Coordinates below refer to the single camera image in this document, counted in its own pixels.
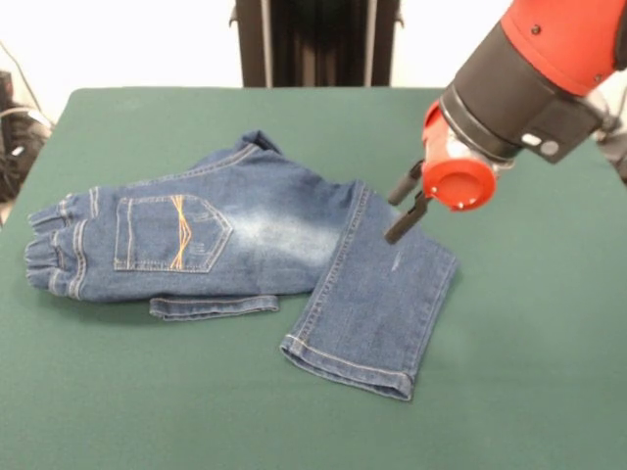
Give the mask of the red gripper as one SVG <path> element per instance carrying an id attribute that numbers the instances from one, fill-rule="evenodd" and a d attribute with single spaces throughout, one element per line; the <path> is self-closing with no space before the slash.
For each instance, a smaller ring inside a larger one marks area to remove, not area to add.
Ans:
<path id="1" fill-rule="evenodd" d="M 481 154 L 458 139 L 437 102 L 425 114 L 422 144 L 424 162 L 418 161 L 389 193 L 389 204 L 400 204 L 418 185 L 423 192 L 454 212 L 480 208 L 496 191 L 496 173 Z M 399 242 L 427 213 L 428 198 L 419 191 L 413 206 L 386 231 L 388 244 Z"/>

